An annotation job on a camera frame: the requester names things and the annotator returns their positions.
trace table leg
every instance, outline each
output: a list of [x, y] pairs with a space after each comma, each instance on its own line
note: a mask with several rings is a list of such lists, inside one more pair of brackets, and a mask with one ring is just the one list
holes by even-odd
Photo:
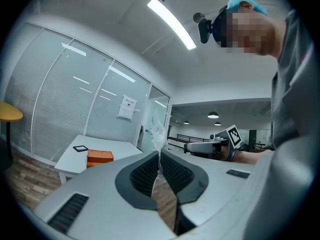
[[64, 172], [59, 172], [59, 177], [60, 177], [61, 185], [65, 184], [67, 182], [66, 174]]
[[10, 122], [6, 122], [6, 149], [8, 152], [8, 158], [10, 161], [13, 161], [11, 153], [11, 144], [10, 144]]

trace white table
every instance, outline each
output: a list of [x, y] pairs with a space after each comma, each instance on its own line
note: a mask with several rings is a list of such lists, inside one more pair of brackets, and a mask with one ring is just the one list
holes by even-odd
[[87, 169], [88, 151], [77, 152], [73, 148], [74, 146], [86, 146], [89, 150], [111, 151], [114, 160], [142, 153], [130, 142], [78, 135], [64, 151], [63, 155], [54, 167], [59, 172], [61, 184], [67, 182], [66, 174], [73, 176]]

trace white metal frame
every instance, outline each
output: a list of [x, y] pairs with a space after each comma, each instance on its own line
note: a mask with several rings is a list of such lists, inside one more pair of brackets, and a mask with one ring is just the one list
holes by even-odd
[[[143, 110], [143, 112], [142, 112], [141, 119], [140, 119], [140, 122], [139, 122], [139, 125], [138, 125], [138, 128], [137, 128], [137, 133], [136, 133], [136, 136], [135, 136], [135, 142], [134, 142], [135, 147], [136, 147], [137, 144], [138, 144], [139, 133], [140, 133], [141, 125], [142, 125], [143, 118], [144, 118], [144, 115], [145, 115], [145, 112], [146, 112], [146, 109], [145, 109], [145, 108], [146, 108], [146, 104], [147, 104], [147, 102], [148, 102], [148, 99], [149, 99], [149, 96], [150, 96], [150, 92], [151, 92], [152, 87], [155, 87], [157, 90], [159, 90], [160, 92], [162, 92], [164, 95], [166, 95], [166, 96], [169, 98], [169, 104], [168, 104], [168, 108], [167, 108], [167, 112], [166, 112], [166, 118], [165, 118], [165, 124], [164, 124], [165, 130], [168, 131], [168, 127], [169, 127], [169, 123], [170, 123], [170, 116], [168, 116], [168, 115], [171, 114], [171, 110], [172, 110], [172, 97], [171, 97], [166, 91], [163, 91], [160, 87], [158, 87], [156, 84], [154, 84], [154, 83], [153, 83], [152, 81], [150, 81], [148, 78], [144, 77], [144, 76], [141, 75], [139, 72], [135, 71], [134, 69], [132, 69], [131, 67], [129, 67], [128, 65], [126, 65], [125, 63], [123, 63], [120, 59], [118, 59], [118, 58], [116, 58], [115, 56], [113, 56], [113, 55], [111, 55], [111, 54], [109, 54], [109, 53], [107, 53], [107, 52], [105, 52], [105, 51], [103, 51], [103, 50], [101, 50], [101, 49], [93, 46], [92, 44], [89, 44], [89, 43], [87, 43], [87, 42], [85, 42], [85, 41], [83, 41], [83, 40], [81, 40], [81, 39], [79, 39], [79, 38], [77, 38], [77, 37], [74, 37], [74, 36], [72, 36], [72, 35], [70, 35], [70, 34], [68, 34], [68, 33], [63, 33], [63, 32], [61, 32], [61, 31], [59, 31], [59, 30], [54, 29], [54, 28], [50, 28], [50, 27], [47, 27], [47, 26], [44, 26], [44, 25], [34, 24], [34, 23], [32, 23], [32, 22], [26, 22], [26, 24], [29, 24], [29, 25], [32, 25], [32, 26], [41, 28], [41, 30], [39, 31], [39, 33], [37, 33], [37, 35], [31, 40], [30, 44], [34, 41], [34, 39], [35, 39], [43, 30], [49, 30], [49, 31], [55, 32], [55, 33], [57, 33], [57, 34], [59, 34], [59, 35], [63, 35], [63, 36], [66, 36], [66, 37], [68, 37], [68, 38], [71, 38], [71, 41], [68, 43], [68, 45], [70, 45], [70, 43], [71, 43], [72, 41], [78, 41], [78, 42], [80, 42], [80, 43], [82, 43], [82, 44], [84, 44], [84, 45], [86, 45], [86, 46], [88, 46], [88, 47], [90, 47], [90, 48], [92, 48], [92, 49], [94, 49], [94, 50], [102, 53], [103, 55], [105, 55], [105, 56], [113, 59], [113, 61], [111, 62], [110, 66], [112, 66], [114, 62], [118, 62], [118, 63], [122, 64], [124, 67], [126, 67], [128, 70], [132, 71], [134, 74], [136, 74], [137, 76], [139, 76], [140, 78], [144, 79], [145, 81], [147, 81], [147, 82], [150, 84], [150, 87], [149, 87], [149, 90], [148, 90], [148, 94], [147, 94], [147, 99], [145, 100], [145, 104], [144, 104], [144, 110]], [[66, 48], [64, 48], [64, 49], [62, 50], [62, 52], [57, 56], [57, 58], [54, 60], [54, 62], [53, 62], [52, 65], [50, 66], [47, 74], [45, 75], [45, 77], [44, 77], [44, 79], [43, 79], [43, 81], [42, 81], [42, 84], [41, 84], [41, 86], [40, 86], [40, 89], [39, 89], [39, 91], [38, 91], [38, 94], [37, 94], [37, 97], [36, 97], [36, 100], [35, 100], [35, 103], [34, 103], [32, 118], [31, 118], [31, 129], [30, 129], [30, 147], [31, 147], [31, 154], [30, 154], [30, 155], [29, 155], [29, 154], [26, 154], [26, 155], [28, 155], [28, 156], [36, 159], [36, 160], [39, 160], [39, 161], [44, 162], [44, 163], [47, 163], [47, 164], [49, 164], [49, 165], [55, 165], [56, 162], [53, 162], [53, 161], [51, 161], [51, 160], [47, 160], [47, 159], [45, 159], [45, 158], [39, 157], [39, 156], [37, 156], [37, 155], [34, 154], [34, 148], [33, 148], [34, 116], [35, 116], [35, 111], [36, 111], [36, 106], [37, 106], [37, 102], [38, 102], [38, 99], [39, 99], [39, 95], [40, 95], [40, 92], [41, 92], [41, 90], [42, 90], [42, 87], [43, 87], [43, 85], [44, 85], [44, 83], [45, 83], [45, 81], [46, 81], [46, 78], [47, 78], [47, 76], [49, 75], [50, 70], [52, 69], [52, 67], [54, 66], [54, 64], [56, 63], [56, 61], [58, 60], [58, 58], [61, 56], [61, 54], [64, 52], [65, 49], [66, 49]], [[102, 79], [101, 79], [101, 81], [100, 81], [100, 84], [99, 84], [99, 86], [98, 86], [98, 88], [97, 88], [97, 90], [96, 90], [96, 92], [95, 92], [95, 94], [94, 94], [94, 97], [93, 97], [93, 100], [92, 100], [92, 103], [91, 103], [91, 105], [90, 105], [89, 112], [88, 112], [88, 115], [87, 115], [87, 118], [86, 118], [83, 135], [86, 135], [87, 127], [88, 127], [88, 121], [89, 121], [89, 117], [90, 117], [90, 115], [91, 115], [91, 111], [92, 111], [92, 108], [93, 108], [93, 104], [94, 104], [94, 102], [95, 102], [95, 99], [96, 99], [96, 97], [97, 97], [97, 95], [98, 95], [98, 91], [99, 91], [99, 89], [100, 89], [100, 87], [101, 87], [101, 85], [102, 85], [102, 83], [103, 83], [103, 81], [104, 81], [104, 79], [105, 79], [108, 71], [109, 71], [109, 67], [107, 68], [106, 73], [105, 73], [104, 76], [102, 77]], [[13, 147], [17, 148], [18, 150], [20, 150], [20, 148], [18, 148], [18, 146], [17, 146], [16, 144], [12, 143], [11, 145], [12, 145]]]

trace black vent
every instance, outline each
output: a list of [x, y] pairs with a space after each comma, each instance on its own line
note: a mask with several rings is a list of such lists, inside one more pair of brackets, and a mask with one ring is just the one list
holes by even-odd
[[85, 206], [89, 197], [81, 194], [74, 194], [62, 208], [49, 220], [48, 225], [66, 234], [72, 223]]
[[132, 186], [142, 194], [151, 197], [155, 179], [158, 175], [159, 157], [155, 155], [130, 174]]
[[163, 175], [175, 194], [188, 186], [195, 177], [189, 168], [171, 159], [164, 153], [161, 154], [161, 164]]

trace sleeve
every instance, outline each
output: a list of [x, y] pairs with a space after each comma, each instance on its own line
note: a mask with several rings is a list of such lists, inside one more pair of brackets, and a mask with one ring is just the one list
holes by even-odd
[[273, 124], [273, 122], [271, 121], [271, 134], [270, 134], [270, 137], [269, 137], [269, 140], [268, 140], [268, 142], [267, 142], [267, 144], [264, 146], [264, 148], [266, 149], [266, 150], [275, 150], [275, 146], [274, 146], [274, 142], [273, 142], [273, 136], [274, 136], [274, 134], [273, 134], [273, 132], [274, 132], [274, 124]]

